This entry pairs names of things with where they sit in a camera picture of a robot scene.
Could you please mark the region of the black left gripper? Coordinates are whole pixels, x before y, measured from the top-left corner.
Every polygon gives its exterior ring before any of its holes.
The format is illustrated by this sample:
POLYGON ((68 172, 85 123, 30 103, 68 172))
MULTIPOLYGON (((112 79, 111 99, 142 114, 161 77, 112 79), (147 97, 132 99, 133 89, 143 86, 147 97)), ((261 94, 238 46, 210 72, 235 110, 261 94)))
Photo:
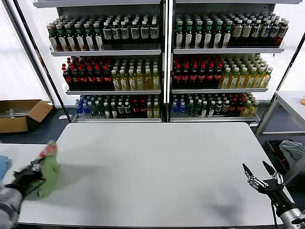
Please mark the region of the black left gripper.
POLYGON ((15 171, 14 180, 12 182, 13 187, 19 191, 29 191, 39 186, 44 182, 44 178, 40 171, 42 170, 43 165, 44 160, 32 160, 30 162, 30 167, 15 171))

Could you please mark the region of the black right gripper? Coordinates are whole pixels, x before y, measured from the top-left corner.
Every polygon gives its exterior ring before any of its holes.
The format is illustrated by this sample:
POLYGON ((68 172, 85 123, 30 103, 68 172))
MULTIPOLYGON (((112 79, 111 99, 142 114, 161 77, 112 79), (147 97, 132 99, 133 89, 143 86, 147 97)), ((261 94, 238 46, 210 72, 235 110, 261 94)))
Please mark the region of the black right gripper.
POLYGON ((267 162, 262 161, 268 174, 273 179, 260 180, 253 175, 251 170, 247 167, 245 163, 242 163, 244 174, 247 177, 247 183, 253 187, 255 190, 259 190, 260 193, 266 194, 272 204, 276 208, 276 213, 285 213, 289 210, 296 208, 296 205, 290 201, 288 196, 284 193, 284 178, 278 173, 271 165, 267 162))

